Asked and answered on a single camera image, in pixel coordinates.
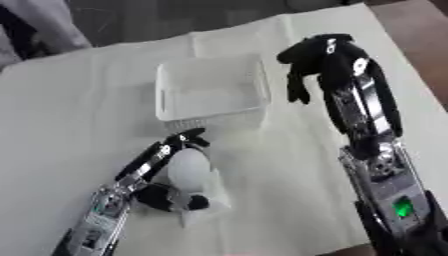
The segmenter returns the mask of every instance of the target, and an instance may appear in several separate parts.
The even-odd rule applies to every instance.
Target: black fingertip
[[[209,146],[210,146],[210,142],[204,140],[204,139],[201,138],[201,137],[191,138],[191,139],[190,139],[190,142],[191,142],[191,143],[194,143],[194,144],[197,144],[197,145],[199,145],[199,146],[201,146],[201,147],[203,147],[203,148],[206,148],[206,147],[209,147]]]
[[[145,189],[135,193],[135,198],[140,203],[151,208],[171,212],[172,203],[168,200],[170,187],[163,184],[151,184]]]
[[[178,135],[185,135],[187,137],[197,137],[205,132],[204,127],[193,128],[184,132],[179,133]]]
[[[311,96],[303,84],[303,77],[297,75],[293,70],[288,75],[288,101],[295,102],[298,99],[307,105],[311,101]]]
[[[281,64],[291,64],[291,59],[288,56],[287,50],[283,51],[277,55],[277,61]]]
[[[209,207],[210,202],[205,196],[202,195],[193,195],[190,203],[188,204],[188,210],[190,211],[203,210]]]

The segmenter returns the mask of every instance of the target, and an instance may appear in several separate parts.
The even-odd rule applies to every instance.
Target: gray floor
[[[67,0],[75,23],[96,46],[235,26],[280,13],[337,6],[340,1]]]

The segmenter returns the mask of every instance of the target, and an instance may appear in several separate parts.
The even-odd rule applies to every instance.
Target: wooden table
[[[373,6],[372,10],[448,110],[448,17],[427,0]]]

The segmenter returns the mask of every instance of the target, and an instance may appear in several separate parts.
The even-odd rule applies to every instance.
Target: white ball
[[[204,153],[196,149],[181,150],[168,163],[168,178],[171,183],[187,193],[202,192],[210,172],[210,161]]]

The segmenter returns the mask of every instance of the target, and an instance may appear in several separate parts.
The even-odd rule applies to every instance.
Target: black robotic glove
[[[116,181],[122,179],[129,173],[135,172],[143,164],[151,160],[155,155],[163,150],[169,150],[169,153],[160,161],[152,163],[151,171],[143,176],[147,182],[151,182],[159,171],[165,167],[171,158],[180,150],[184,148],[193,148],[201,150],[201,148],[206,148],[210,146],[210,143],[200,137],[202,133],[205,132],[204,128],[195,128],[187,130],[178,134],[174,134],[165,139],[162,143],[156,142],[142,154],[140,154],[134,161],[128,164],[120,174],[115,178]],[[143,203],[149,207],[162,210],[171,211],[172,202],[169,200],[170,192],[175,189],[166,184],[154,183],[148,185],[146,188],[135,192],[133,195],[140,203]],[[191,197],[190,204],[188,205],[189,210],[199,210],[209,207],[209,202],[207,198],[201,195],[193,195]]]
[[[166,156],[156,163],[151,163],[151,171],[148,172],[143,178],[147,182],[151,182],[152,178],[165,167],[170,159],[180,150],[184,148],[206,148],[210,146],[210,143],[200,137],[205,132],[205,128],[194,128],[181,133],[177,133],[166,138],[162,143],[156,142],[135,158],[131,163],[123,168],[123,170],[115,177],[115,181],[118,181],[126,175],[135,172],[142,165],[149,162],[158,153],[167,150]]]
[[[328,52],[329,40],[334,42],[331,52]],[[353,38],[348,34],[317,35],[306,38],[281,52],[277,56],[278,61],[283,64],[291,64],[287,85],[289,102],[300,99],[302,103],[308,104],[311,97],[303,79],[306,76],[318,74],[318,82],[324,94],[328,114],[336,128],[345,134],[347,128],[337,111],[331,94],[338,88],[353,82],[354,63],[357,59],[369,59],[365,73],[374,79],[384,115],[395,135],[400,137],[403,134],[400,114],[381,67],[373,59],[370,59],[364,50],[352,42]]]

